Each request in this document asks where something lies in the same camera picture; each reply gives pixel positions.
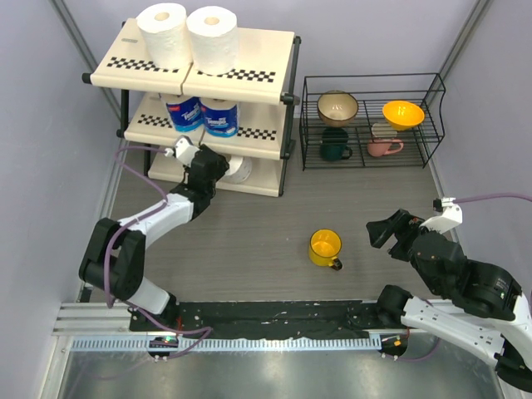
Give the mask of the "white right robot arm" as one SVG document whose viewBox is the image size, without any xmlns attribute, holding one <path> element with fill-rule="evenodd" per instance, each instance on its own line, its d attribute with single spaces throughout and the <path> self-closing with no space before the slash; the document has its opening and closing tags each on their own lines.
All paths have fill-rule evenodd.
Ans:
<svg viewBox="0 0 532 399">
<path fill-rule="evenodd" d="M 529 301 L 508 271 L 467 258 L 457 242 L 446 238 L 446 232 L 462 220 L 461 207 L 451 204 L 429 219 L 399 209 L 387 219 L 367 223 L 366 228 L 373 248 L 396 238 L 389 251 L 392 258 L 409 263 L 432 294 L 489 326 L 460 320 L 390 284 L 378 297 L 376 319 L 385 328 L 400 323 L 451 342 L 491 366 L 504 382 L 530 392 Z"/>
</svg>

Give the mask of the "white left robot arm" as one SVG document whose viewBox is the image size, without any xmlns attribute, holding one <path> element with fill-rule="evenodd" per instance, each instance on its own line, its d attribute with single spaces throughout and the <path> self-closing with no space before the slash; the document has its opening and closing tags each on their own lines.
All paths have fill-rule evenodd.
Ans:
<svg viewBox="0 0 532 399">
<path fill-rule="evenodd" d="M 177 326 L 178 301 L 145 276 L 145 251 L 209 207 L 216 183 L 229 171 L 229 162 L 207 145 L 195 146 L 184 136 L 170 148 L 158 151 L 183 165 L 184 180 L 139 214 L 117 221 L 100 219 L 78 274 L 83 282 L 101 289 L 109 305 L 115 299 L 126 303 L 155 329 L 166 332 Z"/>
</svg>

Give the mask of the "blue paper roll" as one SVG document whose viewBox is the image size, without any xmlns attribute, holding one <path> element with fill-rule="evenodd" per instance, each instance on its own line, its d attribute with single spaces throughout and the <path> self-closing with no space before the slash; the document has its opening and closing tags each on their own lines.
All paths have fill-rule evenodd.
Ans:
<svg viewBox="0 0 532 399">
<path fill-rule="evenodd" d="M 239 129 L 239 103 L 222 99 L 199 99 L 204 128 L 212 136 L 228 138 Z"/>
<path fill-rule="evenodd" d="M 196 96 L 159 94 L 176 131 L 188 133 L 203 125 L 200 99 Z"/>
</svg>

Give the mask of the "white paper towel roll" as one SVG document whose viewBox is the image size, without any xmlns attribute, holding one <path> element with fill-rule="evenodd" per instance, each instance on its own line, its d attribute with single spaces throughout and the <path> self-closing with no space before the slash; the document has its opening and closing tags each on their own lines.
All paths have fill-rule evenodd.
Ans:
<svg viewBox="0 0 532 399">
<path fill-rule="evenodd" d="M 151 5 L 136 18 L 147 51 L 159 68 L 180 69 L 192 62 L 187 12 L 175 2 Z"/>
<path fill-rule="evenodd" d="M 230 10 L 208 6 L 193 11 L 186 19 L 195 69 L 208 75 L 223 75 L 238 61 L 237 16 Z"/>
</svg>

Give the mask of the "floral print paper roll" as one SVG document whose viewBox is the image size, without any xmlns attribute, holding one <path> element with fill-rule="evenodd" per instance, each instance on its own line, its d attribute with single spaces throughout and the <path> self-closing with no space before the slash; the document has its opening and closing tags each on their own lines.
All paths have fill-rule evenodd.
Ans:
<svg viewBox="0 0 532 399">
<path fill-rule="evenodd" d="M 251 175 L 253 162 L 250 157 L 231 155 L 229 157 L 229 169 L 221 179 L 230 184 L 241 184 Z"/>
</svg>

